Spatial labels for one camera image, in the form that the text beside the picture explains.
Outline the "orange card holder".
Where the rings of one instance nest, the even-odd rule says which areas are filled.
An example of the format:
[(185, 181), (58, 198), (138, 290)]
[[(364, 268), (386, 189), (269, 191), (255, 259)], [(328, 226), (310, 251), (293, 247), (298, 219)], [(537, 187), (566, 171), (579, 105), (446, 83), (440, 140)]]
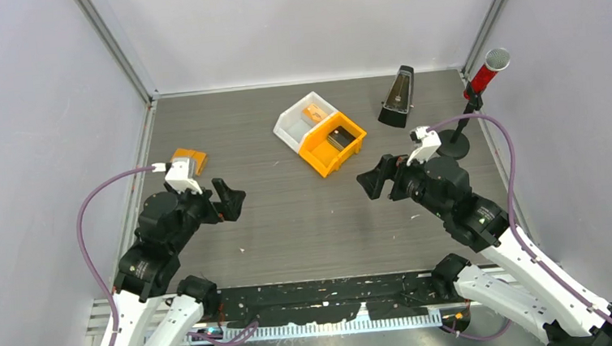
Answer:
[(194, 176), (199, 176), (203, 173), (206, 163), (208, 162), (208, 154), (205, 152), (194, 150), (194, 149), (177, 149), (172, 157), (171, 161), (179, 161), (187, 159), (189, 161), (189, 168), (194, 171)]

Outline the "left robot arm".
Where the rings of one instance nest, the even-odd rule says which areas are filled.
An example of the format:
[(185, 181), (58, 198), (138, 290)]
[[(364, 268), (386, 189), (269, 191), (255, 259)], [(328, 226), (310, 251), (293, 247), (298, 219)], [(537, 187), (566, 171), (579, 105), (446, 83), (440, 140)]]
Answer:
[(197, 322), (212, 321), (219, 314), (216, 284), (189, 275), (180, 281), (166, 316), (147, 333), (180, 267), (179, 255), (200, 226), (239, 219), (246, 192), (229, 188), (221, 178), (212, 184), (200, 194), (168, 187), (145, 201), (136, 240), (119, 261), (107, 325), (111, 332), (100, 346), (180, 346)]

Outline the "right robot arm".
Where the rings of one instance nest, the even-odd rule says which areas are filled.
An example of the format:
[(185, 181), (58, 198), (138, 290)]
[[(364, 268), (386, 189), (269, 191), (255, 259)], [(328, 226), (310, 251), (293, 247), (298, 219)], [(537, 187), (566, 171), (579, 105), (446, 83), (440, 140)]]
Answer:
[(385, 154), (375, 168), (356, 176), (370, 199), (392, 182), (389, 199), (412, 199), (442, 220), (460, 244), (499, 265), (519, 283), (500, 282), (456, 254), (432, 272), (443, 301), (476, 301), (534, 334), (546, 346), (612, 346), (612, 302), (578, 284), (534, 244), (507, 212), (473, 193), (469, 174), (453, 159), (420, 163)]

